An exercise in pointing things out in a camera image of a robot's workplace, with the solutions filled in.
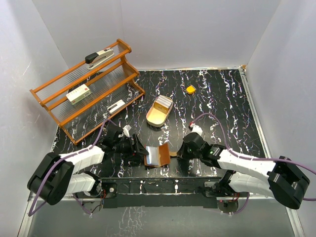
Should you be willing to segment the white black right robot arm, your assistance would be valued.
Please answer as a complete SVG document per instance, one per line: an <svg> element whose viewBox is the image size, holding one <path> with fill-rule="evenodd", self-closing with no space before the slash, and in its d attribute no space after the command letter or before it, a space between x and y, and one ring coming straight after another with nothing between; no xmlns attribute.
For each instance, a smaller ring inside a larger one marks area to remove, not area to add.
<svg viewBox="0 0 316 237"><path fill-rule="evenodd" d="M246 156L222 145L210 145L196 132L184 137L178 156L186 160L197 158L209 167L225 170L219 182L202 188L214 197L254 193L272 197L288 208L299 209L310 184L301 166L286 157Z"/></svg>

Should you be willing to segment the stack of credit cards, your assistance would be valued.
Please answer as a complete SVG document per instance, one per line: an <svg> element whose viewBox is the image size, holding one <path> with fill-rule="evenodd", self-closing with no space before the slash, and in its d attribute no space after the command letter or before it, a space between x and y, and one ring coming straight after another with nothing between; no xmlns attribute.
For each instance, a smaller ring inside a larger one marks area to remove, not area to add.
<svg viewBox="0 0 316 237"><path fill-rule="evenodd" d="M168 109L173 105L172 99L163 95L158 96L156 102Z"/></svg>

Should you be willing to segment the beige oval tray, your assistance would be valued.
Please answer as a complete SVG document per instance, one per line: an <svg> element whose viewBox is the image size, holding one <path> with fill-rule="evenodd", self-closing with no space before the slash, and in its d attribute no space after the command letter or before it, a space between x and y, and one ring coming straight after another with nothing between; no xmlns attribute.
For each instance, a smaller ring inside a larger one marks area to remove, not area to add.
<svg viewBox="0 0 316 237"><path fill-rule="evenodd" d="M153 127L162 127L165 124L172 107L173 105L168 109L158 104L155 99L154 103L146 114L147 123Z"/></svg>

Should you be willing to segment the brown leather card holder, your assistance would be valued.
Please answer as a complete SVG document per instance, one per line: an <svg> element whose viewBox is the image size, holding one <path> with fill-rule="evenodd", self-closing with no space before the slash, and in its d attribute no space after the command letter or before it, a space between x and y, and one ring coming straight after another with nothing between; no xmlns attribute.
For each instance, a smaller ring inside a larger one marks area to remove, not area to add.
<svg viewBox="0 0 316 237"><path fill-rule="evenodd" d="M171 152L169 150L168 143L158 147L146 146L145 149L148 152L144 157L145 166L162 167L170 164L171 158L177 157L177 152Z"/></svg>

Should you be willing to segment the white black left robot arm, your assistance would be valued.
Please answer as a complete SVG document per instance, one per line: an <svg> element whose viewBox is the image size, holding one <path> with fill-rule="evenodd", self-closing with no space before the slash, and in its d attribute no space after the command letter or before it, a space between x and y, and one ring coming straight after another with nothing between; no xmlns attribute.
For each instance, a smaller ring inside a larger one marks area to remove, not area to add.
<svg viewBox="0 0 316 237"><path fill-rule="evenodd" d="M130 126L109 124L104 137L81 150L45 155L31 178L27 188L50 205L57 204L64 196L84 192L97 197L102 191L101 178L84 169L103 163L114 154L120 154L129 162L143 161L149 154L136 134L129 134Z"/></svg>

